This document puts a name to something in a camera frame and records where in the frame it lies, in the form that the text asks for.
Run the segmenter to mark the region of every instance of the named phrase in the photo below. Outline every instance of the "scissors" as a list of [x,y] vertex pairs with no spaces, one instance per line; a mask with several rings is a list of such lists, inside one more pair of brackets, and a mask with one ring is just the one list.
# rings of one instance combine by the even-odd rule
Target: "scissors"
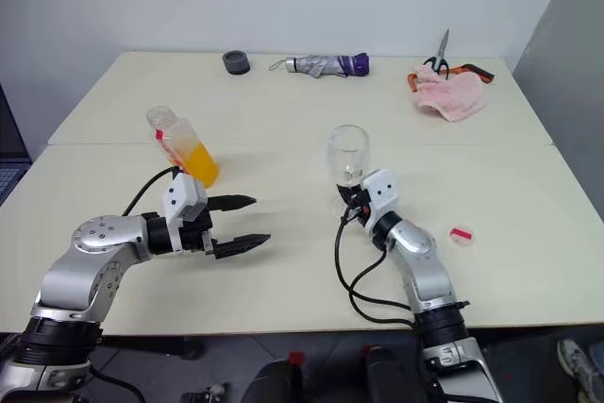
[[443,40],[441,41],[441,46],[438,48],[438,54],[434,57],[430,57],[428,60],[424,62],[425,65],[430,63],[430,67],[432,71],[439,75],[441,73],[441,68],[445,67],[446,74],[445,79],[449,79],[449,64],[445,60],[445,49],[446,44],[449,41],[449,29],[446,30],[445,35],[443,36]]

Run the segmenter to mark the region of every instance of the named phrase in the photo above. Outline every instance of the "shoe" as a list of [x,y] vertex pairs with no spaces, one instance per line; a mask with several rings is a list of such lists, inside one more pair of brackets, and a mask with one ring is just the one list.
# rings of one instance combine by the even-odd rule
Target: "shoe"
[[578,403],[604,403],[604,381],[581,348],[570,339],[558,341],[558,361],[579,383]]

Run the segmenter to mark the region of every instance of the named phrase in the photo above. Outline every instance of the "plastic bottle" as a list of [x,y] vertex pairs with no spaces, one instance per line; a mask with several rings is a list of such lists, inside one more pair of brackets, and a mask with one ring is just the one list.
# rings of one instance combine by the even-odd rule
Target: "plastic bottle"
[[168,159],[199,179],[204,186],[211,186],[220,169],[189,122],[185,118],[176,117],[165,106],[150,109],[147,121],[155,129],[155,139]]

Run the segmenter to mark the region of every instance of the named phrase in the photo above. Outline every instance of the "pink towel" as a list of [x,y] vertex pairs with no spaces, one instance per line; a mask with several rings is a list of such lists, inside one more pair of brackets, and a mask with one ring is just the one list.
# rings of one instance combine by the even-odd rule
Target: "pink towel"
[[474,73],[439,77],[427,65],[415,68],[417,94],[415,101],[420,108],[438,110],[449,122],[458,122],[484,108],[482,81]]

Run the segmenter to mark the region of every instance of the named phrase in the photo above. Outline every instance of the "white table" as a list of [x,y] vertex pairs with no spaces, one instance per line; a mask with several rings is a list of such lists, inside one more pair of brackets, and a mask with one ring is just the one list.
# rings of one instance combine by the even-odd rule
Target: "white table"
[[[381,328],[352,311],[335,276],[338,221],[323,147],[223,145],[212,152],[222,174],[210,193],[259,200],[214,214],[214,236],[270,232],[272,239],[230,259],[162,257],[131,268],[105,332]],[[553,146],[374,141],[372,152],[374,166],[393,169],[399,179],[400,212],[435,235],[458,297],[471,300],[463,311],[468,326],[604,322],[604,226]],[[25,327],[42,276],[79,223],[121,212],[165,166],[153,145],[48,147],[0,208],[0,331]],[[157,210],[166,185],[156,183],[135,212]],[[456,224],[474,230],[472,246],[449,241]],[[378,255],[357,226],[348,228],[343,248],[349,278]],[[404,300],[390,259],[361,289]]]
[[501,59],[458,59],[495,74],[487,107],[460,123],[420,112],[407,74],[421,59],[371,58],[367,77],[289,74],[268,66],[282,56],[250,56],[244,76],[220,54],[123,54],[92,87],[49,143],[149,143],[148,109],[172,107],[202,142],[325,147],[329,131],[363,126],[389,144],[538,144],[551,140]]

